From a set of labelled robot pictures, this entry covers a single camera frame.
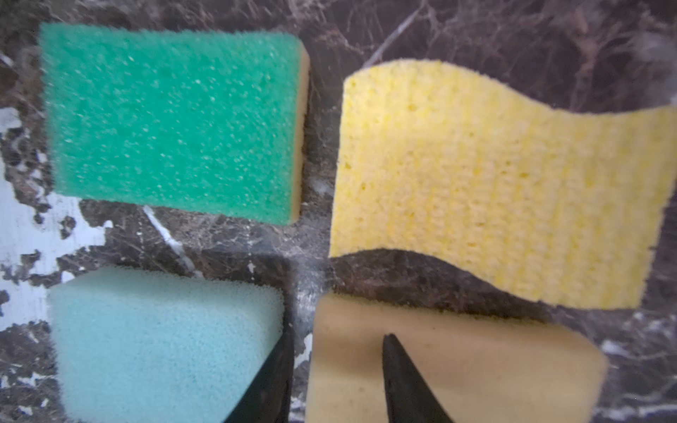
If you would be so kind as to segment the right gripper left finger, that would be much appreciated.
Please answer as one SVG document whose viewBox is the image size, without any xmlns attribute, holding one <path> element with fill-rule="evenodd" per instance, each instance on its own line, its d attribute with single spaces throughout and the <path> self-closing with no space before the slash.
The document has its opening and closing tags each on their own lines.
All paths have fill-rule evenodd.
<svg viewBox="0 0 677 423">
<path fill-rule="evenodd" d="M 293 372 L 293 335 L 284 331 L 224 423 L 287 423 Z"/>
</svg>

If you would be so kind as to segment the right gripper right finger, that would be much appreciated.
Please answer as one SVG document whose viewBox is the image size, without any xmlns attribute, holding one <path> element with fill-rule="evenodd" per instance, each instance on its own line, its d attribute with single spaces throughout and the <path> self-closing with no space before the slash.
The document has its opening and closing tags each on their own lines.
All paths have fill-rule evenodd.
<svg viewBox="0 0 677 423">
<path fill-rule="evenodd" d="M 384 392 L 389 423 L 453 423 L 395 334 L 383 340 Z"/>
</svg>

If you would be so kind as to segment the beige tan sponge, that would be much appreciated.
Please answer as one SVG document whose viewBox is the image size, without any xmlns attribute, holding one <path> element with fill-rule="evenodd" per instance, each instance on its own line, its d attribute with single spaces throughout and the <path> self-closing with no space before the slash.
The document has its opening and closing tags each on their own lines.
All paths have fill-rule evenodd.
<svg viewBox="0 0 677 423">
<path fill-rule="evenodd" d="M 388 334 L 456 422 L 587 422 L 608 373 L 606 355 L 562 326 L 326 294 L 314 319 L 306 421 L 387 421 Z"/>
</svg>

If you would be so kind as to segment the light mint sponge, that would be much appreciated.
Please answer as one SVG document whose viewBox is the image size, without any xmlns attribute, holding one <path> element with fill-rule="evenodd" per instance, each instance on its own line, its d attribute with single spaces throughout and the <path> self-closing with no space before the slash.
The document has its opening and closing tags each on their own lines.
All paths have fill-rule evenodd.
<svg viewBox="0 0 677 423">
<path fill-rule="evenodd" d="M 51 287 L 61 400 L 82 422 L 222 422 L 280 338 L 279 289 L 107 267 Z"/>
</svg>

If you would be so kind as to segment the yellow sponge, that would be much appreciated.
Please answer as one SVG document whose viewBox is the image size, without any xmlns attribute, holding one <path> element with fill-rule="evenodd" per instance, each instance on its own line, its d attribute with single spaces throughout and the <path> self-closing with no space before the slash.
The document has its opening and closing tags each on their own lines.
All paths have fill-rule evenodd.
<svg viewBox="0 0 677 423">
<path fill-rule="evenodd" d="M 640 305 L 676 183 L 676 109 L 579 114 L 397 60 L 343 86 L 331 257 L 408 250 L 528 301 Z"/>
</svg>

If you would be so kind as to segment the green sponge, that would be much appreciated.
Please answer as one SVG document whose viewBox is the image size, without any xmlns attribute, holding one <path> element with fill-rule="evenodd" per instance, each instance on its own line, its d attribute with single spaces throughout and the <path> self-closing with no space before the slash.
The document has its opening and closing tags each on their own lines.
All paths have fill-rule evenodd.
<svg viewBox="0 0 677 423">
<path fill-rule="evenodd" d="M 39 33 L 55 190 L 287 226 L 310 60 L 290 33 Z"/>
</svg>

